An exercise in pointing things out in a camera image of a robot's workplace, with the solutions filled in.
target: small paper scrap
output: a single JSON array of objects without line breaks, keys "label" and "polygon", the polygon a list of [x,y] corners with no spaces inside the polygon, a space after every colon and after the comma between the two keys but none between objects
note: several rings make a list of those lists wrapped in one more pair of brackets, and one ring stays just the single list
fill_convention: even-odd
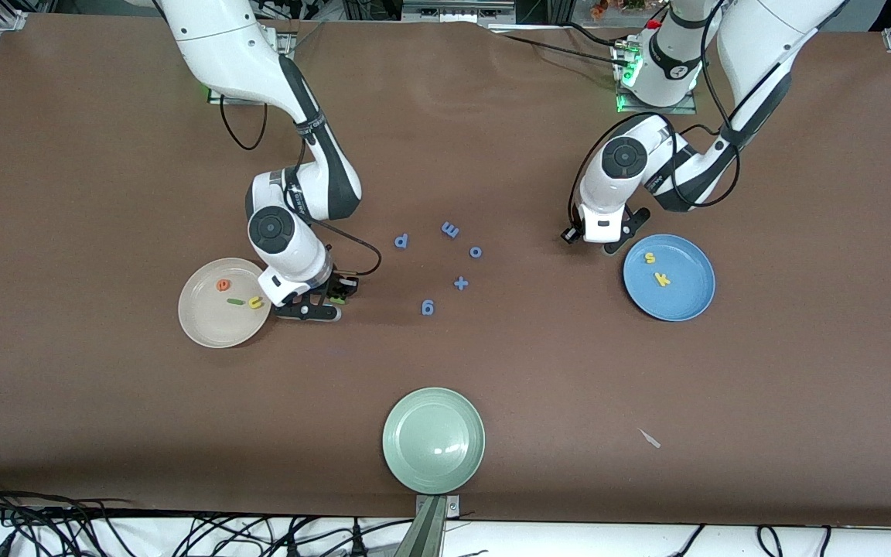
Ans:
[{"label": "small paper scrap", "polygon": [[647,433],[645,433],[644,430],[641,429],[641,427],[637,428],[637,430],[639,430],[639,431],[641,432],[641,435],[644,435],[644,440],[650,442],[652,447],[655,447],[655,448],[657,448],[657,449],[661,449],[661,448],[662,448],[662,444],[659,443],[658,441],[655,441],[655,438],[654,438],[653,436],[648,435]]}]

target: white plate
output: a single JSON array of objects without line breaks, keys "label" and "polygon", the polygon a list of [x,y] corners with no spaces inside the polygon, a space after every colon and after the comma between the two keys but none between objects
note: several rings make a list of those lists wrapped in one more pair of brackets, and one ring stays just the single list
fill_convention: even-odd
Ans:
[{"label": "white plate", "polygon": [[[270,315],[270,300],[257,282],[262,269],[243,258],[221,258],[195,271],[177,300],[177,318],[191,340],[208,348],[229,348],[257,334]],[[220,279],[232,282],[225,292],[216,289]],[[260,296],[263,306],[251,309],[250,299]],[[228,299],[243,300],[234,306]]]}]

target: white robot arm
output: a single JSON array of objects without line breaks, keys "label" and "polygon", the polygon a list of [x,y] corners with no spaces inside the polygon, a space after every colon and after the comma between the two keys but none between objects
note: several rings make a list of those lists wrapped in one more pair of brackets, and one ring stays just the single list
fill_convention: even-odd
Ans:
[{"label": "white robot arm", "polygon": [[314,162],[259,174],[245,202],[248,236],[268,264],[259,282],[275,306],[285,306],[332,275],[328,251],[303,219],[353,214],[360,179],[301,71],[272,49],[247,0],[162,0],[162,7],[198,81],[222,95],[282,109],[314,155]]},{"label": "white robot arm", "polygon": [[[645,29],[637,38],[641,65],[623,86],[653,106],[679,102],[699,73],[701,46],[718,27],[715,20],[726,2],[673,2],[664,24]],[[582,236],[586,242],[608,244],[611,249],[605,250],[613,253],[622,243],[623,229],[629,228],[626,202],[639,186],[669,211],[704,206],[740,149],[752,141],[788,92],[796,54],[844,3],[732,2],[717,38],[736,106],[717,140],[707,152],[697,152],[675,134],[664,116],[640,113],[626,120],[588,163],[572,201],[572,228],[563,239],[572,243]],[[623,233],[629,237],[633,230]]]}]

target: white floor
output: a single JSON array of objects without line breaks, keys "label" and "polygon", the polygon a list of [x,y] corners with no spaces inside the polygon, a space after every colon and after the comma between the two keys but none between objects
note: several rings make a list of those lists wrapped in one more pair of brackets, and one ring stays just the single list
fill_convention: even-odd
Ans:
[{"label": "white floor", "polygon": [[[250,519],[230,523],[241,528]],[[380,525],[387,519],[365,519],[362,528]],[[126,518],[115,519],[114,526],[137,557],[170,557],[174,548],[187,536],[191,528],[188,518]],[[287,532],[287,519],[273,519],[276,535]],[[325,518],[298,532],[300,539],[321,535],[335,528],[351,526],[349,518]],[[695,526],[687,525],[570,525],[569,523],[531,522],[449,522],[442,557],[464,557],[486,551],[485,557],[668,557],[678,552]],[[99,539],[110,557],[128,557],[128,553],[113,539],[104,523],[96,523]],[[368,548],[389,546],[400,542],[407,525],[393,526],[364,537]],[[782,549],[787,557],[817,557],[824,530],[820,528],[777,528]],[[0,543],[8,530],[0,526]],[[254,535],[268,535],[265,525],[252,528]],[[47,549],[60,552],[57,543]],[[189,551],[191,555],[209,555],[226,532],[217,531],[201,540]],[[298,546],[304,557],[311,557],[331,549],[346,535],[337,535],[321,542]],[[765,535],[774,553],[771,538]],[[220,551],[222,557],[255,557],[261,553],[252,543],[233,543]],[[284,555],[283,550],[276,553]],[[35,557],[32,543],[15,542],[11,557]],[[756,540],[753,526],[707,526],[694,542],[687,557],[765,557]],[[891,529],[836,528],[828,543],[826,557],[891,557]]]}]

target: plate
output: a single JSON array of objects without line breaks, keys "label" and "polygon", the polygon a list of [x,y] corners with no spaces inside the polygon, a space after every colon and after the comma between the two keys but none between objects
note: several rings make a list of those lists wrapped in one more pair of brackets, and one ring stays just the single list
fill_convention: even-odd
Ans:
[{"label": "plate", "polygon": [[[191,340],[208,348],[229,348],[257,334],[270,315],[270,300],[259,288],[262,269],[243,258],[221,258],[195,271],[177,300],[177,318]],[[219,292],[220,279],[230,282]],[[260,296],[263,306],[251,309],[250,299]],[[229,299],[243,301],[234,306]]]},{"label": "plate", "polygon": [[[646,254],[653,254],[654,263],[647,263]],[[657,272],[668,285],[659,285]],[[716,286],[710,260],[685,237],[643,237],[625,258],[625,288],[641,310],[659,320],[692,320],[710,306]]]},{"label": "plate", "polygon": [[387,466],[420,494],[458,490],[483,460],[483,421],[476,408],[448,388],[420,388],[394,405],[383,432]]}]

